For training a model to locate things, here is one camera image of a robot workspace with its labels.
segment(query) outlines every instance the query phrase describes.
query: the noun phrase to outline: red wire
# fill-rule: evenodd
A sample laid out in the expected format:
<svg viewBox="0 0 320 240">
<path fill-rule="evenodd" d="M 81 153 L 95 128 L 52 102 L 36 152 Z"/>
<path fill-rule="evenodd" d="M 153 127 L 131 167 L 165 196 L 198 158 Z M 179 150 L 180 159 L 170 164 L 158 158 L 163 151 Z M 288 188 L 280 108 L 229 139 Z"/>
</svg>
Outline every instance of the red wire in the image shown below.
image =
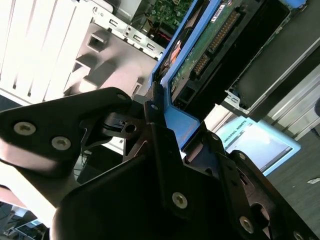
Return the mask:
<svg viewBox="0 0 320 240">
<path fill-rule="evenodd" d="M 171 38 L 167 37 L 166 35 L 162 34 L 161 32 L 157 33 L 158 35 L 160 35 L 161 37 L 165 38 L 168 41 L 171 41 Z"/>
</svg>

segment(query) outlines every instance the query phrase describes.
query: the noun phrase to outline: silver screw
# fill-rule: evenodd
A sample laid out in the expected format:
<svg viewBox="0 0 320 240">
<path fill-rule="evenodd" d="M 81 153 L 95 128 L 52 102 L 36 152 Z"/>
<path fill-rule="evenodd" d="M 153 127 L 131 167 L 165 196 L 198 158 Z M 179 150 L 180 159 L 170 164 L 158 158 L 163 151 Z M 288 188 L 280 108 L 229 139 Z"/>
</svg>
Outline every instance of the silver screw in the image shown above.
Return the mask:
<svg viewBox="0 0 320 240">
<path fill-rule="evenodd" d="M 244 230 L 246 230 L 250 234 L 254 233 L 254 226 L 252 225 L 252 223 L 248 218 L 246 218 L 245 216 L 241 216 L 239 220 Z"/>
<path fill-rule="evenodd" d="M 180 209 L 185 209 L 188 206 L 188 200 L 181 192 L 174 192 L 172 201 Z"/>
<path fill-rule="evenodd" d="M 242 153 L 239 153 L 239 157 L 240 157 L 242 160 L 246 160 L 246 156 L 243 155 Z"/>
<path fill-rule="evenodd" d="M 52 146 L 60 151 L 67 150 L 71 147 L 71 141 L 64 136 L 56 136 L 51 141 Z"/>
<path fill-rule="evenodd" d="M 29 136 L 31 134 L 34 134 L 37 130 L 35 125 L 26 121 L 18 122 L 16 125 L 14 125 L 13 129 L 17 134 L 23 136 Z"/>
<path fill-rule="evenodd" d="M 154 110 L 158 110 L 159 108 L 156 106 L 156 105 L 154 105 L 154 104 L 151 104 L 151 107 L 154 109 Z"/>
<path fill-rule="evenodd" d="M 294 231 L 293 236 L 296 240 L 304 240 L 304 238 L 301 236 L 300 232 Z"/>
<path fill-rule="evenodd" d="M 212 136 L 212 138 L 213 138 L 214 140 L 216 140 L 216 141 L 219 140 L 219 138 L 217 137 L 217 135 L 215 135 L 213 132 L 211 133 L 211 136 Z"/>
<path fill-rule="evenodd" d="M 127 97 L 125 95 L 122 95 L 121 93 L 117 94 L 118 98 L 120 98 L 121 100 L 127 100 Z"/>
</svg>

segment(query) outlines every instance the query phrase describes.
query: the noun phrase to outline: motherboard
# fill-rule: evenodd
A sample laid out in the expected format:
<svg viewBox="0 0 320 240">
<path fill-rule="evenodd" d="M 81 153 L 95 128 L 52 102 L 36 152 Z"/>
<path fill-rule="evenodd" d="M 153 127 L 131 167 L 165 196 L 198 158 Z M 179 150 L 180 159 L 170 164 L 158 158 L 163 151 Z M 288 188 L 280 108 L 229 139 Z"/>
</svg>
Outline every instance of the motherboard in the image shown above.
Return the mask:
<svg viewBox="0 0 320 240">
<path fill-rule="evenodd" d="M 175 30 L 192 2 L 193 0 L 158 0 L 149 14 L 149 20 L 152 23 L 166 24 Z"/>
</svg>

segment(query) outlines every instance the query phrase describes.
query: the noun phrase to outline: green circuit board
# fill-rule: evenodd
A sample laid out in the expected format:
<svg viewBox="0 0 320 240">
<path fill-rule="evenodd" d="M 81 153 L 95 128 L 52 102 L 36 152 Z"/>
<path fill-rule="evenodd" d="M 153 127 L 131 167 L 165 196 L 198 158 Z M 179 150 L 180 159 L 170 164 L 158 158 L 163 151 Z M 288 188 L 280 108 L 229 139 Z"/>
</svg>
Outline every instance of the green circuit board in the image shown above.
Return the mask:
<svg viewBox="0 0 320 240">
<path fill-rule="evenodd" d="M 193 0 L 158 0 L 153 6 L 149 19 L 153 23 L 164 23 L 176 29 L 186 15 Z"/>
<path fill-rule="evenodd" d="M 232 4 L 228 4 L 228 1 L 222 3 L 216 10 L 213 18 L 208 23 L 201 37 L 196 42 L 195 46 L 185 59 L 184 63 L 179 68 L 175 77 L 171 81 L 171 93 L 173 93 L 179 86 L 180 81 L 184 79 L 188 79 L 191 71 L 196 67 L 197 64 L 205 65 L 206 58 L 203 58 L 204 53 L 207 49 L 215 46 L 214 43 L 219 43 L 220 35 L 224 32 L 224 26 L 228 21 L 234 23 L 234 20 L 237 20 L 239 17 L 239 13 L 235 12 L 235 8 L 238 7 L 242 3 L 242 0 L 234 0 Z"/>
</svg>

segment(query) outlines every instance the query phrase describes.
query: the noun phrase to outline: gray floor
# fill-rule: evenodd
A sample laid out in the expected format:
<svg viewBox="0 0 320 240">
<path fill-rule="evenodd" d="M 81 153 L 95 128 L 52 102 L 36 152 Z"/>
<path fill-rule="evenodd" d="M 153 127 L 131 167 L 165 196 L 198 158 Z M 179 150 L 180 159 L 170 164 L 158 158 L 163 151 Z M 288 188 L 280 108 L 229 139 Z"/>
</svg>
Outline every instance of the gray floor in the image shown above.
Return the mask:
<svg viewBox="0 0 320 240">
<path fill-rule="evenodd" d="M 315 128 L 320 133 L 320 125 Z M 320 238 L 320 138 L 309 132 L 299 141 L 301 150 L 272 172 L 268 179 Z"/>
</svg>

